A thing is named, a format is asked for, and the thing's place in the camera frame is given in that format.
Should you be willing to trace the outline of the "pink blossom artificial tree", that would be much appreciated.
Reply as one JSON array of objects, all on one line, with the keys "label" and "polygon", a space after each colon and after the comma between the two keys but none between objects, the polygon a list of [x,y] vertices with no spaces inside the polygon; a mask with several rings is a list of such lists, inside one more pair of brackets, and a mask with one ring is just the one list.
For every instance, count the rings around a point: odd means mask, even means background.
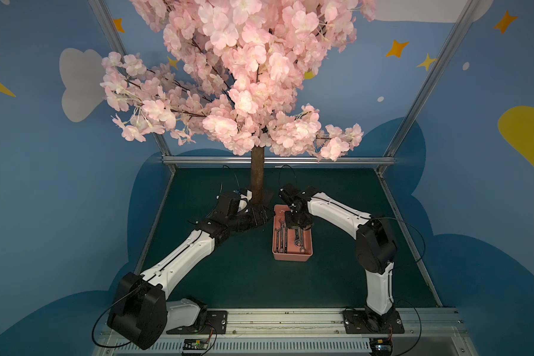
[{"label": "pink blossom artificial tree", "polygon": [[197,135],[252,157],[252,203],[263,201],[265,153],[337,160],[360,145],[360,126],[322,125],[312,105],[296,108],[307,74],[327,53],[356,40],[355,12],[375,18],[373,1],[135,1],[163,34],[190,82],[168,64],[147,67],[137,54],[102,60],[101,87],[127,141],[169,133],[179,144]]}]

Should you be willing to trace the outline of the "right circuit board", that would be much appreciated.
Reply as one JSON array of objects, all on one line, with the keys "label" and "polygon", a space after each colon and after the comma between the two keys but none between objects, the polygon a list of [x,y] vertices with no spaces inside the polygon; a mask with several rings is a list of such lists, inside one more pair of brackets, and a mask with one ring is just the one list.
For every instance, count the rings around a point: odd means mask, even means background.
[{"label": "right circuit board", "polygon": [[391,356],[393,351],[392,340],[389,338],[371,338],[369,346],[372,356]]}]

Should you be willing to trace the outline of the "green table mat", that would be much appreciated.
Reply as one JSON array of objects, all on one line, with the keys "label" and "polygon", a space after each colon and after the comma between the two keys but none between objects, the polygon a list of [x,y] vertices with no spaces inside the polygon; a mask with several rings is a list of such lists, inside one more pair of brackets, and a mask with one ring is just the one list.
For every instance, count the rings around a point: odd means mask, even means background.
[{"label": "green table mat", "polygon": [[[169,188],[145,258],[152,267],[188,237],[194,224],[215,206],[220,192],[249,184],[246,169],[180,169]],[[371,169],[268,169],[264,187],[276,194],[286,184],[310,186],[362,212],[394,217]],[[354,240],[322,219],[313,226],[313,255],[305,262],[274,259],[273,226],[234,233],[199,262],[170,299],[195,297],[216,309],[360,307],[366,275],[355,257]]]}]

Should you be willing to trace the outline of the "pink plastic storage box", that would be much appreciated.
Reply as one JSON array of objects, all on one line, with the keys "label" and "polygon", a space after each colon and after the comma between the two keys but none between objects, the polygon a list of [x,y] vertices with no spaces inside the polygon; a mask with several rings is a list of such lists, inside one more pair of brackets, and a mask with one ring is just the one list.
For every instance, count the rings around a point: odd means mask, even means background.
[{"label": "pink plastic storage box", "polygon": [[[273,219],[273,233],[272,233],[272,253],[274,259],[279,261],[292,261],[292,262],[306,262],[314,252],[313,241],[312,241],[312,232],[310,230],[303,230],[304,235],[304,249],[299,249],[294,244],[295,240],[295,230],[288,228],[288,252],[284,254],[282,252],[283,247],[283,233],[282,233],[282,223],[285,222],[284,213],[289,211],[289,207],[285,205],[275,205],[274,206],[274,219]],[[280,228],[280,253],[275,253],[275,240],[276,240],[276,229]]]}]

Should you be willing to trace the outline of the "aluminium back crossbar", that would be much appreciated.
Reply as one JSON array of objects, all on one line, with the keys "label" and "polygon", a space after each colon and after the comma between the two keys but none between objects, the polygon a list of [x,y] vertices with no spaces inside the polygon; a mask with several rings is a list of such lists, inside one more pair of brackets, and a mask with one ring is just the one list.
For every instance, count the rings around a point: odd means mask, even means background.
[{"label": "aluminium back crossbar", "polygon": [[[177,166],[250,166],[251,157],[212,157],[212,156],[162,156],[160,162],[165,165]],[[314,157],[265,157],[266,166],[393,166],[392,157],[341,157],[336,161],[317,160]]]}]

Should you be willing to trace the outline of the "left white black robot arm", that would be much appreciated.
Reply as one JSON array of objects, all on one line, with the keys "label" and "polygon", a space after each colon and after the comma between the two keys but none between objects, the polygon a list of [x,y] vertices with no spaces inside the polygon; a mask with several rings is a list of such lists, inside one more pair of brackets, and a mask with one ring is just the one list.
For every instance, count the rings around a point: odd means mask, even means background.
[{"label": "left white black robot arm", "polygon": [[140,274],[127,273],[108,308],[108,327],[143,350],[152,347],[164,332],[208,329],[206,304],[196,298],[168,304],[167,299],[231,233],[248,231],[273,219],[273,211],[252,204],[251,199],[249,190],[217,196],[214,210],[196,222],[194,230],[173,252]]}]

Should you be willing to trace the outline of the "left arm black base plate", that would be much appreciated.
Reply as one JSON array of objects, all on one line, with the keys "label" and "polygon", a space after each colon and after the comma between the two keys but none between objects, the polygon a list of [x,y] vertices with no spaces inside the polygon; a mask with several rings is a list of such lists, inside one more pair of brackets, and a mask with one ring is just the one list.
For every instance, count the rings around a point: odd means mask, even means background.
[{"label": "left arm black base plate", "polygon": [[180,326],[166,330],[166,335],[207,335],[214,330],[215,335],[225,335],[228,322],[226,310],[211,310],[201,313],[191,326]]}]

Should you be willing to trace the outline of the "large silver Greener wrench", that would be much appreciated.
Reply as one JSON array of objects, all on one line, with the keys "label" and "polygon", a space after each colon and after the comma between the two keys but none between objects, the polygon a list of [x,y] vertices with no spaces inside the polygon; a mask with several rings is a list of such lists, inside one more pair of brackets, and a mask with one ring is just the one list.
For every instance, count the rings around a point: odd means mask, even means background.
[{"label": "large silver Greener wrench", "polygon": [[283,233],[283,242],[282,242],[283,247],[281,249],[282,249],[282,252],[286,254],[288,252],[288,240],[289,240],[288,228],[285,222],[282,223],[281,227],[282,227],[282,233]]}]

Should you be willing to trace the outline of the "left green circuit board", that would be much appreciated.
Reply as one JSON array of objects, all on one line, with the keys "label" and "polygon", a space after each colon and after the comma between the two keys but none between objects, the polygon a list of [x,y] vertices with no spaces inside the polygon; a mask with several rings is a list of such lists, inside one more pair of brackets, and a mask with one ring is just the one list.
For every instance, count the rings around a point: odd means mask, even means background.
[{"label": "left green circuit board", "polygon": [[187,338],[182,342],[182,354],[189,353],[205,353],[210,346],[210,341],[207,339],[190,339]]}]

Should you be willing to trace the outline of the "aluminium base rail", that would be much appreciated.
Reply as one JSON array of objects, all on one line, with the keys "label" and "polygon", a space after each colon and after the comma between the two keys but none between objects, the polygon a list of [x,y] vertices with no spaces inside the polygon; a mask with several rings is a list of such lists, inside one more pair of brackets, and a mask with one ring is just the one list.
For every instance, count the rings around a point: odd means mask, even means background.
[{"label": "aluminium base rail", "polygon": [[[93,355],[371,355],[371,338],[392,340],[392,355],[477,355],[456,309],[399,308],[403,334],[347,334],[342,311],[318,309],[226,309],[225,335],[166,335],[143,350],[102,329]],[[182,354],[187,338],[210,341],[205,353]]]}]

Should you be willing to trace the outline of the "aluminium frame post right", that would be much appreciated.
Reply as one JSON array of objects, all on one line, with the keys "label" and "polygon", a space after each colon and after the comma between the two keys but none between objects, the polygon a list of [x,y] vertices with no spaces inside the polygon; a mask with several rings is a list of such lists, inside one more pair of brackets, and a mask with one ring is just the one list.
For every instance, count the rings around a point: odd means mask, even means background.
[{"label": "aluminium frame post right", "polygon": [[455,52],[458,50],[464,37],[467,35],[468,30],[474,22],[476,10],[480,4],[481,1],[479,0],[471,0],[465,4],[456,23],[449,32],[449,36],[446,38],[445,43],[440,49],[438,58],[434,63],[433,68],[429,70],[429,73],[427,74],[424,83],[418,92],[418,95],[416,96],[414,102],[409,108],[409,111],[406,113],[406,116],[402,120],[390,144],[388,145],[384,153],[384,159],[395,159],[395,155],[397,154],[403,141],[406,139],[406,136],[410,132],[412,126],[416,122],[418,115],[424,108],[427,100],[430,98],[430,95],[433,93],[436,85],[441,79]]}]

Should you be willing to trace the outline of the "small silver Greener wrench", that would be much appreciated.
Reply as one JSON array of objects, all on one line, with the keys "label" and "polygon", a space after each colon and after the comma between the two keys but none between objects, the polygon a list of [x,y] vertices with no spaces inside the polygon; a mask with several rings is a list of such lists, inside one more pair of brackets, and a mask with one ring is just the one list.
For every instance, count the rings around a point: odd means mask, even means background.
[{"label": "small silver Greener wrench", "polygon": [[277,228],[276,229],[276,240],[275,240],[276,244],[275,244],[275,250],[274,250],[275,253],[277,254],[280,253],[279,252],[280,251],[280,234],[281,234],[281,230],[280,228]]}]

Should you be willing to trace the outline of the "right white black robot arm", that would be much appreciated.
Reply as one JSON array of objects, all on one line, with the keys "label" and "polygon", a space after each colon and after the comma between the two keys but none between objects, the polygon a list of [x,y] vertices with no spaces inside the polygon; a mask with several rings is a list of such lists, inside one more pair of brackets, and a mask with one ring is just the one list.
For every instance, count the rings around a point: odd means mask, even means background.
[{"label": "right white black robot arm", "polygon": [[285,217],[289,228],[307,230],[318,217],[355,240],[356,259],[366,271],[366,313],[383,317],[393,312],[392,272],[398,244],[390,223],[339,203],[313,187],[300,191],[288,184],[279,190],[279,197],[290,209]]}]

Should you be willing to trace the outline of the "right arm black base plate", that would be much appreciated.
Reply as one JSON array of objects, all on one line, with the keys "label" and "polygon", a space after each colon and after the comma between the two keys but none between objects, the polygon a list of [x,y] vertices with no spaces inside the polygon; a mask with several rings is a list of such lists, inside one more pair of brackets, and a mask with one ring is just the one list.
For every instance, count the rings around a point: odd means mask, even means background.
[{"label": "right arm black base plate", "polygon": [[372,310],[347,308],[342,311],[347,334],[403,334],[405,328],[395,308],[379,315]]}]

